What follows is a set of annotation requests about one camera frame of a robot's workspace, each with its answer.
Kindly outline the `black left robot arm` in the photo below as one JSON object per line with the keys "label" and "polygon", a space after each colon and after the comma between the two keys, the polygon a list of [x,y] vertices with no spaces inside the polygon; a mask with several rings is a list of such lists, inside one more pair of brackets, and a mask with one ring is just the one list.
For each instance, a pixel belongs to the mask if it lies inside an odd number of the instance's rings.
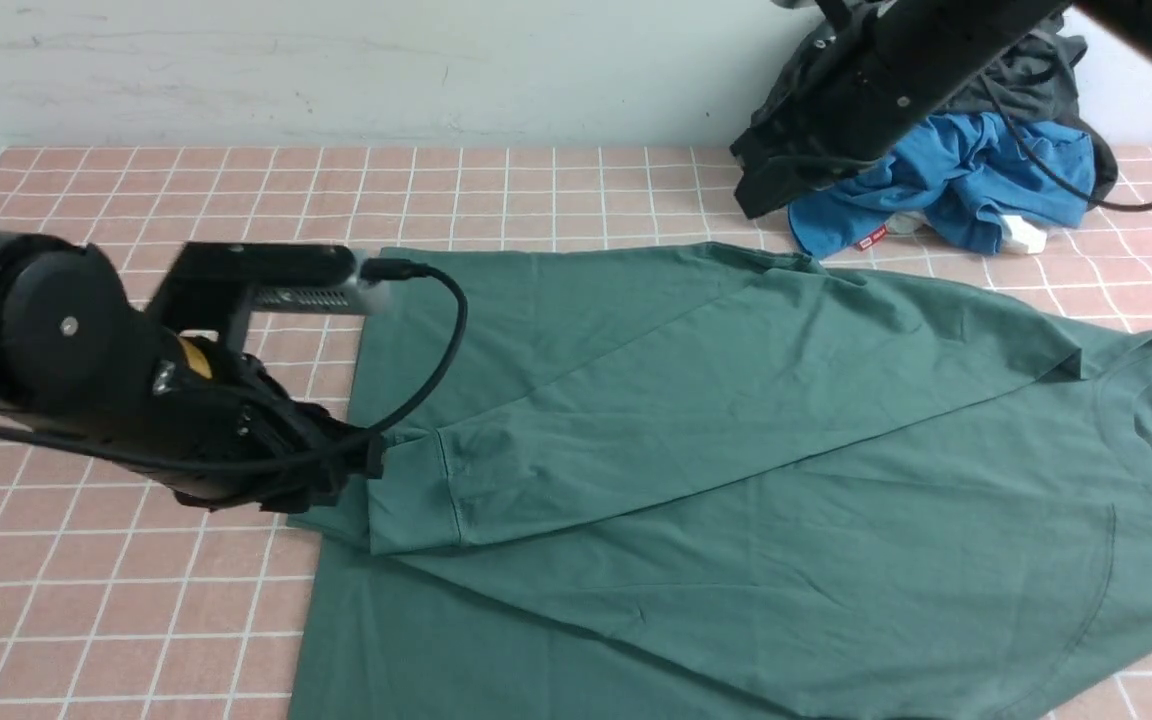
{"label": "black left robot arm", "polygon": [[384,445],[297,468],[215,473],[342,441],[349,427],[244,351],[255,313],[365,314],[376,285],[334,243],[188,242],[150,304],[128,300],[97,247],[0,232],[0,414],[114,450],[180,503],[297,514],[380,477]]}

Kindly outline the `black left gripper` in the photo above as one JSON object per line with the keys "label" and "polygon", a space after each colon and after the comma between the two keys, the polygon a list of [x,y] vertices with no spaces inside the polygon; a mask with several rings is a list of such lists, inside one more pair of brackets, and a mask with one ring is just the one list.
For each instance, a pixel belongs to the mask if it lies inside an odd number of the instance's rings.
{"label": "black left gripper", "polygon": [[378,479],[387,447],[369,437],[328,460],[262,471],[200,471],[200,464],[279,461],[328,448],[355,434],[323,406],[293,400],[248,354],[211,340],[170,340],[137,406],[108,423],[106,446],[156,461],[187,462],[187,470],[146,464],[132,469],[170,488],[198,509],[256,505],[262,511],[301,514],[338,505],[347,484]]}

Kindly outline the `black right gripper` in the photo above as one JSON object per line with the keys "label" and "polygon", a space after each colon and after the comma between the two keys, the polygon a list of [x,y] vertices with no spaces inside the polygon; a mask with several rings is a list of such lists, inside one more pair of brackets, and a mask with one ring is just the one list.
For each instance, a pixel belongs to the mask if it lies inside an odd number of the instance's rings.
{"label": "black right gripper", "polygon": [[872,168],[996,56],[996,18],[972,1],[849,13],[732,143],[733,196],[749,219]]}

